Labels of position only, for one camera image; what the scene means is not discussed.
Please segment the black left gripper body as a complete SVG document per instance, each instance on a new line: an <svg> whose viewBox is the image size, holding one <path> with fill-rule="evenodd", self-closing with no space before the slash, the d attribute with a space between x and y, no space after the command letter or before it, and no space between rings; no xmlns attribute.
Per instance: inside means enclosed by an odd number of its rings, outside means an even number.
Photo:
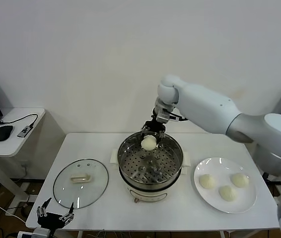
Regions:
<svg viewBox="0 0 281 238"><path fill-rule="evenodd" d="M37 222L42 228L63 228L65 222L61 217L62 215L47 213L47 216L39 216Z"/></svg>

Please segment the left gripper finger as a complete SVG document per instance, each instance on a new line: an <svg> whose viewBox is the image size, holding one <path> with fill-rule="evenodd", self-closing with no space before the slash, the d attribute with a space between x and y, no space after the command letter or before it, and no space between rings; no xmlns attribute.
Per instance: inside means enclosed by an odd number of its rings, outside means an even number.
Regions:
<svg viewBox="0 0 281 238"><path fill-rule="evenodd" d="M46 208L48 207L50 201L51 201L51 197L46 200L42 206L38 206L37 207L37 217L47 217L47 212L46 212Z"/></svg>
<svg viewBox="0 0 281 238"><path fill-rule="evenodd" d="M73 213L74 207L73 206L74 206L74 203L71 204L71 207L70 207L68 213L63 215L62 217L60 217L60 220L62 220L62 221L72 221L73 220L73 218L74 218L74 213Z"/></svg>

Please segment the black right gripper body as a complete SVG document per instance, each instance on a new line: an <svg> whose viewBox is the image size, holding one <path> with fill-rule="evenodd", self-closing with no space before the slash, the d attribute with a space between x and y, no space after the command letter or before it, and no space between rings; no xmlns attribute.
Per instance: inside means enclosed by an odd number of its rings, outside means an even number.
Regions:
<svg viewBox="0 0 281 238"><path fill-rule="evenodd" d="M166 131L165 125L163 123L157 122L156 119L148 120L144 125L148 125L150 127L150 131L148 131L147 134L149 132L159 133L161 130Z"/></svg>

